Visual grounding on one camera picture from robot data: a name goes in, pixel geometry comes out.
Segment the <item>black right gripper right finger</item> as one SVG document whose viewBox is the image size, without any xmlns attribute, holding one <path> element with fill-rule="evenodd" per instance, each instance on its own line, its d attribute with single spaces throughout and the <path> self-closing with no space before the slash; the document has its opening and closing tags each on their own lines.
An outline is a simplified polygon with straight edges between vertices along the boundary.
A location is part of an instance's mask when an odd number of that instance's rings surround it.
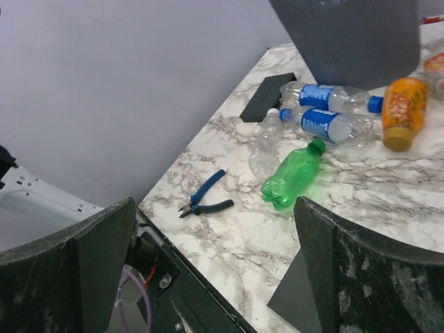
<svg viewBox="0 0 444 333">
<path fill-rule="evenodd" d="M 443 254 L 299 197 L 294 218 L 323 332 L 442 332 Z"/>
</svg>

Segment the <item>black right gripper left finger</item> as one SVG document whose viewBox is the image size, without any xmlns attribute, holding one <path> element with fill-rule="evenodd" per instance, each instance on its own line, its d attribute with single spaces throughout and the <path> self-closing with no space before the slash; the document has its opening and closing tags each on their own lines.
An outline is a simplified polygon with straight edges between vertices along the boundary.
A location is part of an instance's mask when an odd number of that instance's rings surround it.
<svg viewBox="0 0 444 333">
<path fill-rule="evenodd" d="M 134 200 L 127 198 L 1 252 L 1 331 L 106 331 L 135 213 Z"/>
</svg>

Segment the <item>green plastic bottle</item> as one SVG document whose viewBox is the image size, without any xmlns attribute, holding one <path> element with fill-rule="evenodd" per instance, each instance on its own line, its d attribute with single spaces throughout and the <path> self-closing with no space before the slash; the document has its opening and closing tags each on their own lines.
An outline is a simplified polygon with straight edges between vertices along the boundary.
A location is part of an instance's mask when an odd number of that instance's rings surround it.
<svg viewBox="0 0 444 333">
<path fill-rule="evenodd" d="M 325 151 L 326 145 L 322 139 L 313 139 L 305 148 L 291 151 L 262 185 L 263 201 L 270 203 L 276 211 L 293 207 L 297 197 L 318 175 Z"/>
</svg>

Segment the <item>small orange juice bottle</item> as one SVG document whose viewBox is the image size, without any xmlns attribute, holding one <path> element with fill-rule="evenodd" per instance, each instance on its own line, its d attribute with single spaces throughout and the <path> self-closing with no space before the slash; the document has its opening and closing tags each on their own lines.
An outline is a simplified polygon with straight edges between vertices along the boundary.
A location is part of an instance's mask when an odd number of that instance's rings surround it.
<svg viewBox="0 0 444 333">
<path fill-rule="evenodd" d="M 393 81 L 382 106 L 383 144 L 392 151 L 408 150 L 425 124 L 428 89 L 416 77 Z"/>
</svg>

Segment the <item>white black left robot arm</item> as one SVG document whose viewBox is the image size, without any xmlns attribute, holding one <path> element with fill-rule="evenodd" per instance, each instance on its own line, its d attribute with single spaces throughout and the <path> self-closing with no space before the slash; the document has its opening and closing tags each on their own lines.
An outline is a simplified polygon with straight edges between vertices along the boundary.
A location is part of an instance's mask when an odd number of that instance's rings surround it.
<svg viewBox="0 0 444 333">
<path fill-rule="evenodd" d="M 103 210 L 54 187 L 24 167 L 1 147 L 1 207 L 67 228 Z"/>
</svg>

